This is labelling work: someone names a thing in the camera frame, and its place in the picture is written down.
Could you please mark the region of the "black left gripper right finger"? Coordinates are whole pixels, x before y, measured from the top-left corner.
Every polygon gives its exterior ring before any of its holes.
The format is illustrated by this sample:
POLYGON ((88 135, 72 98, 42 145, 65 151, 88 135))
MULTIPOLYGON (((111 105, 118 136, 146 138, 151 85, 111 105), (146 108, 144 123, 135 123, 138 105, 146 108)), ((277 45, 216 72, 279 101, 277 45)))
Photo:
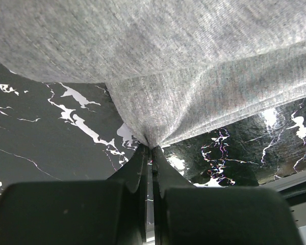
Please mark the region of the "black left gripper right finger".
POLYGON ((302 244, 291 210, 261 187, 196 187, 152 150, 156 244, 302 244))

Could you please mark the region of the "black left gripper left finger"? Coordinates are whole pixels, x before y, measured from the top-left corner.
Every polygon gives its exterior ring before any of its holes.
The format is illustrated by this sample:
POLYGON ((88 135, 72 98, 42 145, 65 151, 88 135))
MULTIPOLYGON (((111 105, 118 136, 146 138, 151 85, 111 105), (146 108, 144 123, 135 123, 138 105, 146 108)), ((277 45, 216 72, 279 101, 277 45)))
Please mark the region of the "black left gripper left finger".
POLYGON ((106 180, 10 185, 0 197, 0 244, 143 244, 148 148, 106 180))

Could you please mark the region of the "grey t shirt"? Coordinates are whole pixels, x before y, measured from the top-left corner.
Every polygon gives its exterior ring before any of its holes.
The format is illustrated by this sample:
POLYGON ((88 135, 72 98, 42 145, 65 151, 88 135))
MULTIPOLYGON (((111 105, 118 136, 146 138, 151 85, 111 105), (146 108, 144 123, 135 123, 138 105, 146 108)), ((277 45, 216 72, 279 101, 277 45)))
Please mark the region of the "grey t shirt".
POLYGON ((0 1, 0 63, 105 83, 154 148, 306 97, 306 1, 0 1))

